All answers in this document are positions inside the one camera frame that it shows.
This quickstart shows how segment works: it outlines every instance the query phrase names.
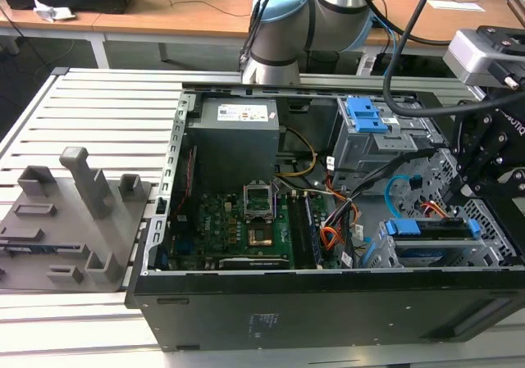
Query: wire bundle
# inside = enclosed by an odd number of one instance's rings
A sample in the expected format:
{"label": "wire bundle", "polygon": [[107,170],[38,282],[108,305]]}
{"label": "wire bundle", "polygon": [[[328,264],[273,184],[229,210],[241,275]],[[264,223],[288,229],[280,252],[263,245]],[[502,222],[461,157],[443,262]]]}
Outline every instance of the wire bundle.
{"label": "wire bundle", "polygon": [[430,216],[430,213],[434,211],[441,218],[448,218],[449,216],[443,209],[434,202],[424,202],[421,204],[421,208],[424,208],[423,215],[426,217]]}

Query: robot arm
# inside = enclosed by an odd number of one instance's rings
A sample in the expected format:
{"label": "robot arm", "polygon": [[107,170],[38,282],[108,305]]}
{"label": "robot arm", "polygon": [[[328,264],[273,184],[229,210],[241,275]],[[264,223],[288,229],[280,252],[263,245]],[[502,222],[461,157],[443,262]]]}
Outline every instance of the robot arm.
{"label": "robot arm", "polygon": [[262,14],[243,84],[298,85],[303,50],[341,51],[370,29],[364,0],[269,0]]}

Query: metal frame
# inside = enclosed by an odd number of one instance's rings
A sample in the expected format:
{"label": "metal frame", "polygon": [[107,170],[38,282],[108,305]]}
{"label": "metal frame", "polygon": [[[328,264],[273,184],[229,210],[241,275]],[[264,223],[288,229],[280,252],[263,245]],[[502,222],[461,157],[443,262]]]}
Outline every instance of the metal frame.
{"label": "metal frame", "polygon": [[[144,42],[157,43],[158,51],[161,61],[169,60],[167,54],[166,44],[202,44],[202,45],[218,45],[218,46],[242,46],[244,39],[232,37],[219,36],[192,36],[180,34],[134,34],[127,32],[106,32],[101,30],[44,30],[44,29],[26,29],[19,28],[24,36],[30,38],[52,38],[52,39],[78,39],[87,40],[91,43],[97,67],[99,69],[109,69],[110,64],[107,59],[106,48],[104,46],[107,41],[115,42]],[[19,36],[15,29],[10,27],[0,27],[0,36],[9,36],[15,39]],[[377,55],[384,47],[375,45],[365,45],[361,48],[353,50],[361,52],[363,55],[360,58],[358,70],[356,75],[370,75]],[[393,48],[388,48],[387,52],[393,52]],[[446,48],[421,48],[407,46],[403,50],[405,55],[420,55],[443,57]]]}

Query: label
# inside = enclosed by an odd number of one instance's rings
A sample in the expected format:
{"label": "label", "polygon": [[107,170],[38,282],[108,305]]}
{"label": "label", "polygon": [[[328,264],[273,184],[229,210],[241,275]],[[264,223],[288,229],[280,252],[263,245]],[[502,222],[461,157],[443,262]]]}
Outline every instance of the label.
{"label": "label", "polygon": [[268,122],[268,109],[264,104],[221,104],[217,120]]}
{"label": "label", "polygon": [[357,239],[360,239],[361,241],[364,240],[364,237],[363,237],[363,227],[361,225],[356,225],[355,227],[355,238]]}
{"label": "label", "polygon": [[23,247],[6,247],[8,251],[11,252],[32,252],[30,248]]}
{"label": "label", "polygon": [[341,261],[346,264],[349,268],[352,268],[352,257],[348,256],[346,252],[341,255]]}
{"label": "label", "polygon": [[396,124],[399,125],[397,118],[381,118],[383,124]]}
{"label": "label", "polygon": [[265,334],[271,336],[278,324],[278,313],[254,313],[248,321],[248,338],[259,339]]}
{"label": "label", "polygon": [[336,169],[336,159],[334,157],[326,157],[326,168],[330,171]]}

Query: red wire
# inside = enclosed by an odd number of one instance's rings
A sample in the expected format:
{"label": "red wire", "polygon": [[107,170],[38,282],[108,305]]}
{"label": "red wire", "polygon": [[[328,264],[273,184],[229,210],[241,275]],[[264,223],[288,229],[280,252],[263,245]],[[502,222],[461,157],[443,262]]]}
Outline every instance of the red wire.
{"label": "red wire", "polygon": [[182,208],[182,205],[185,203],[186,201],[186,198],[188,197],[188,194],[189,194],[189,186],[190,186],[190,183],[191,183],[191,179],[189,178],[189,169],[191,167],[191,159],[193,157],[193,148],[189,151],[189,157],[188,157],[188,168],[186,169],[186,191],[184,193],[184,197],[182,198],[182,200],[180,201],[179,203],[179,206],[177,207],[177,211],[175,211],[175,214],[173,214],[173,216],[176,216],[180,209]]}

